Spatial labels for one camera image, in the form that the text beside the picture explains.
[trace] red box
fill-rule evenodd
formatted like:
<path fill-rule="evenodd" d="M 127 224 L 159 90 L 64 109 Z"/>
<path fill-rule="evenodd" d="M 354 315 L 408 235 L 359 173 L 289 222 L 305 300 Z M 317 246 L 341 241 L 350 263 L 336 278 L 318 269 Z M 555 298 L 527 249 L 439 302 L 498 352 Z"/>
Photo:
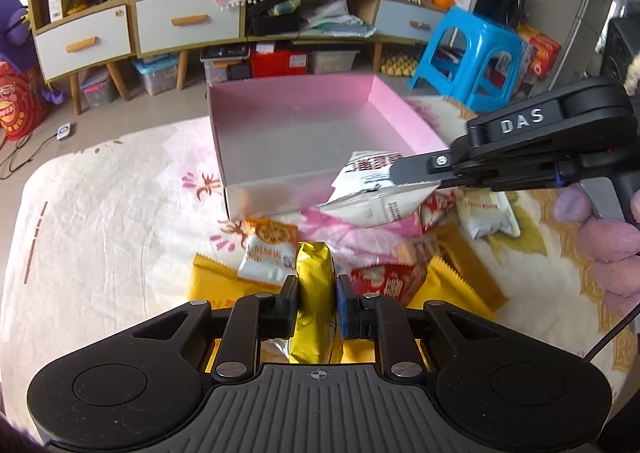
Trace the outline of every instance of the red box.
<path fill-rule="evenodd" d="M 270 54 L 254 52 L 249 57 L 254 78 L 305 75 L 307 61 L 305 52 L 290 50 L 276 50 Z"/>
<path fill-rule="evenodd" d="M 556 63 L 562 45 L 528 25 L 520 26 L 518 34 L 536 49 L 529 70 L 540 78 L 546 78 Z"/>

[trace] blue plastic stool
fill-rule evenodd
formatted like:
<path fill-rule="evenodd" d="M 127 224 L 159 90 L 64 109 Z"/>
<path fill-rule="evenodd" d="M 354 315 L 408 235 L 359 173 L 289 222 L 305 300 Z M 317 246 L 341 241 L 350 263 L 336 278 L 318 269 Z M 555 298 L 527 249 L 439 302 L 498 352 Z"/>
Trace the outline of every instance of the blue plastic stool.
<path fill-rule="evenodd" d="M 459 63 L 435 59 L 447 29 L 452 27 L 466 37 L 466 51 Z M 476 112 L 492 112 L 505 106 L 511 98 L 520 71 L 523 43 L 521 37 L 503 26 L 453 7 L 433 32 L 408 85 L 414 88 L 418 79 L 423 78 L 443 96 L 455 98 Z M 511 66 L 502 88 L 484 77 L 489 60 L 497 52 L 511 55 Z M 449 72 L 450 78 L 441 71 Z"/>

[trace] person's hand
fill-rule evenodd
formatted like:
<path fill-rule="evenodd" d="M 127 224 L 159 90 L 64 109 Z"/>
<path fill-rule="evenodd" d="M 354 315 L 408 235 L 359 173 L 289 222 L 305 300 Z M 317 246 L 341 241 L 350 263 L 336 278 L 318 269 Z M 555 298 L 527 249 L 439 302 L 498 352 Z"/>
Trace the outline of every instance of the person's hand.
<path fill-rule="evenodd" d="M 631 211 L 640 222 L 640 191 L 631 199 Z M 578 185 L 558 196 L 554 218 L 559 222 L 584 222 L 578 233 L 578 249 L 596 260 L 596 281 L 605 291 L 607 307 L 624 316 L 640 303 L 640 231 L 619 220 L 591 216 L 591 200 Z"/>

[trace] drawer handle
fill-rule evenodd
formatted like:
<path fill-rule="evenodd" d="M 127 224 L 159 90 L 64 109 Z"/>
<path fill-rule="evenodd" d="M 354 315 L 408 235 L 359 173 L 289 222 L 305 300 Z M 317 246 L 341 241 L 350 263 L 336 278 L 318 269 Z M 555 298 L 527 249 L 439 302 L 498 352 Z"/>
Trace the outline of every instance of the drawer handle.
<path fill-rule="evenodd" d="M 206 14 L 196 14 L 195 16 L 182 16 L 180 18 L 172 18 L 171 25 L 174 27 L 195 26 L 196 24 L 204 24 L 209 19 Z"/>
<path fill-rule="evenodd" d="M 415 27 L 415 29 L 431 30 L 431 26 L 429 24 L 418 22 L 417 20 L 409 20 L 409 25 Z"/>
<path fill-rule="evenodd" d="M 86 48 L 94 46 L 98 43 L 98 37 L 92 36 L 91 38 L 87 38 L 86 40 L 81 40 L 80 42 L 72 43 L 71 45 L 66 46 L 66 51 L 71 54 L 72 52 L 80 52 Z"/>

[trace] cabinet leg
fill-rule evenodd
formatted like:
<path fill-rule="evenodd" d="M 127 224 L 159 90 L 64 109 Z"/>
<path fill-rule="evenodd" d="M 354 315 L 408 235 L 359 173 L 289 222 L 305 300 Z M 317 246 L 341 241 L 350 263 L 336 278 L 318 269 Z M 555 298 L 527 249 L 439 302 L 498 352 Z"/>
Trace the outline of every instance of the cabinet leg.
<path fill-rule="evenodd" d="M 122 80 L 122 75 L 120 75 L 118 64 L 114 61 L 111 61 L 107 64 L 107 69 L 109 70 L 109 74 L 111 74 L 111 79 L 113 79 L 113 83 L 116 85 L 116 88 L 118 89 L 122 100 L 129 101 L 131 97 L 129 96 L 129 91 L 127 90 L 127 87 Z"/>
<path fill-rule="evenodd" d="M 78 73 L 75 72 L 70 76 L 71 80 L 71 101 L 74 107 L 74 113 L 76 116 L 82 114 L 82 98 L 80 97 L 80 82 L 78 80 Z"/>
<path fill-rule="evenodd" d="M 373 74 L 380 72 L 380 61 L 382 60 L 382 42 L 373 44 Z"/>
<path fill-rule="evenodd" d="M 180 59 L 178 60 L 178 84 L 177 84 L 178 90 L 182 90 L 184 88 L 184 81 L 187 78 L 188 62 L 189 62 L 189 51 L 181 50 Z"/>

